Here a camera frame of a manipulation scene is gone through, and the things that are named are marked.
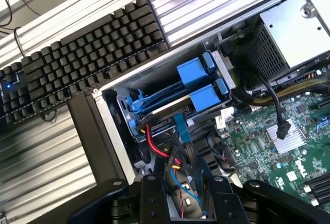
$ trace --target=motherboard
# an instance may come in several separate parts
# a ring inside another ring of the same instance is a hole
[[[220,130],[242,183],[263,180],[330,213],[330,108],[325,99],[307,92],[281,102],[291,135],[284,141],[272,136],[276,127],[273,106],[254,108]]]

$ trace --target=keyboard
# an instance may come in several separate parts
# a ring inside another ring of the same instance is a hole
[[[136,0],[0,70],[0,129],[51,111],[168,48],[150,1]]]

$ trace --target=power supply fan grille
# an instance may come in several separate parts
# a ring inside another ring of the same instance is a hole
[[[267,79],[286,67],[264,25],[260,27],[253,44],[250,45],[248,57],[250,63]]]

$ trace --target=green circuit board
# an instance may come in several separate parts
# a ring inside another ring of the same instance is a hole
[[[226,124],[221,136],[236,161],[236,168],[241,168],[238,175],[242,183],[261,178],[311,203],[312,196],[304,191],[304,182],[330,171],[330,125],[317,132],[318,119],[330,114],[330,109],[325,110],[328,113],[316,109],[320,101],[321,96],[310,94],[281,103],[285,119],[292,119],[306,142],[284,154],[277,152],[267,133],[267,128],[276,125],[273,106],[260,108]],[[319,207],[330,213],[330,203]]]

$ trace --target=heatsink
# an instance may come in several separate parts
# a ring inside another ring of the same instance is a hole
[[[289,152],[306,144],[306,137],[303,132],[296,126],[291,118],[287,121],[291,124],[291,128],[284,140],[279,139],[276,135],[277,125],[267,129],[268,139],[270,142],[274,143],[279,154]]]

